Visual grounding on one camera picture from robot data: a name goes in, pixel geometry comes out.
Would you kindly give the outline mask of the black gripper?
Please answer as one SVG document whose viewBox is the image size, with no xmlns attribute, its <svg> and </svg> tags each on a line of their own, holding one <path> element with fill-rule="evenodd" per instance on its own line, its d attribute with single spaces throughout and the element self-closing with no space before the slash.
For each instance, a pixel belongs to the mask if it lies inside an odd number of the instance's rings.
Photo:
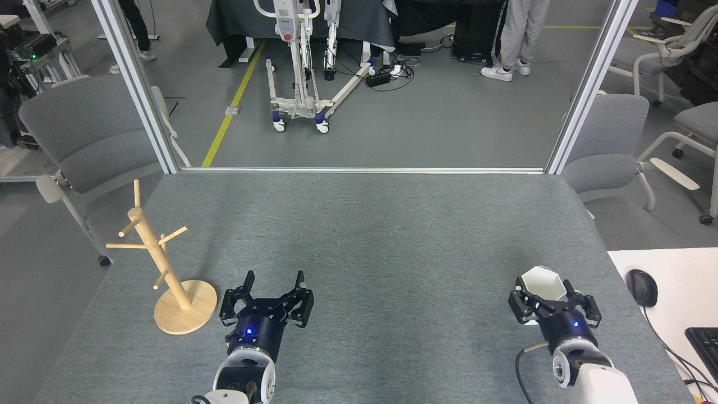
<svg viewBox="0 0 718 404">
<path fill-rule="evenodd" d="M 508 304 L 520 324 L 539 324 L 551 354 L 562 343 L 575 338 L 587 340 L 597 347 L 591 329 L 598 327 L 602 314 L 594 297 L 577 291 L 568 279 L 563 281 L 563 286 L 567 297 L 564 309 L 554 310 L 553 301 L 523 289 L 511 291 Z"/>
<path fill-rule="evenodd" d="M 272 314 L 262 315 L 254 309 L 255 299 L 251 289 L 255 273 L 249 270 L 244 283 L 235 288 L 226 289 L 219 310 L 219 317 L 225 327 L 235 324 L 234 330 L 225 336 L 228 344 L 227 354 L 239 348 L 259 348 L 272 361 L 277 362 L 287 321 L 291 320 L 299 328 L 305 328 L 315 302 L 314 294 L 306 286 L 303 271 L 297 273 L 294 289 L 278 297 L 272 304 Z M 238 301 L 246 304 L 244 314 L 238 314 L 235 306 Z"/>
</svg>

